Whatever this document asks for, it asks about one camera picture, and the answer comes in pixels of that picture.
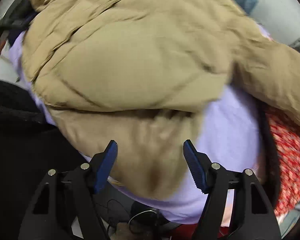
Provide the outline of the tan puffer jacket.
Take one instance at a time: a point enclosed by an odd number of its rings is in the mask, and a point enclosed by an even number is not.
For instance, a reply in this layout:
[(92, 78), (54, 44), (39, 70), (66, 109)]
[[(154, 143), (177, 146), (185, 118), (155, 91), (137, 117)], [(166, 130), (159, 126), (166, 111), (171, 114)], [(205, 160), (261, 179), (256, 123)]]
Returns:
[(264, 37), (233, 0), (30, 0), (22, 69), (57, 127), (92, 157), (119, 146), (111, 177), (165, 199), (182, 145), (234, 82), (300, 126), (300, 53)]

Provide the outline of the black knit garment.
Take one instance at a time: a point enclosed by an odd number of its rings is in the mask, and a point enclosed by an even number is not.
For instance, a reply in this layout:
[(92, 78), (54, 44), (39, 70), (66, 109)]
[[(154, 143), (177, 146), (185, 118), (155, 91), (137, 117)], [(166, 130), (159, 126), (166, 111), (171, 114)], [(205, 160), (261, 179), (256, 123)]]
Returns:
[(0, 80), (0, 239), (17, 239), (29, 201), (48, 170), (85, 162), (47, 123), (29, 93)]

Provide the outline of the lavender floral bed sheet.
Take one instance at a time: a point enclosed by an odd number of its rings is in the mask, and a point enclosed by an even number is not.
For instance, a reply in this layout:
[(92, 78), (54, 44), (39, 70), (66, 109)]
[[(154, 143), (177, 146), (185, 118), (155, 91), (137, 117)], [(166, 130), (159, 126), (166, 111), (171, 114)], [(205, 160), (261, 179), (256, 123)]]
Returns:
[(197, 223), (207, 201), (183, 157), (185, 140), (191, 139), (199, 152), (229, 170), (263, 172), (256, 102), (233, 85), (227, 85), (202, 113), (171, 109), (79, 112), (47, 107), (34, 93), (30, 99), (87, 159), (115, 140), (119, 152), (108, 179), (111, 185), (160, 210), (172, 222)]

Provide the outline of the red floral padded garment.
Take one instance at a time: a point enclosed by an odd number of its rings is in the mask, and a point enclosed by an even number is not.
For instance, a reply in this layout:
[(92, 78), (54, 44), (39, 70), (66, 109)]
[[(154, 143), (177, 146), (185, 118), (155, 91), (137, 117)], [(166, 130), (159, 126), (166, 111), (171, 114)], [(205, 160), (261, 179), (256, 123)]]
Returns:
[(281, 186), (275, 207), (279, 218), (300, 202), (300, 127), (277, 108), (266, 107), (265, 113), (279, 158)]

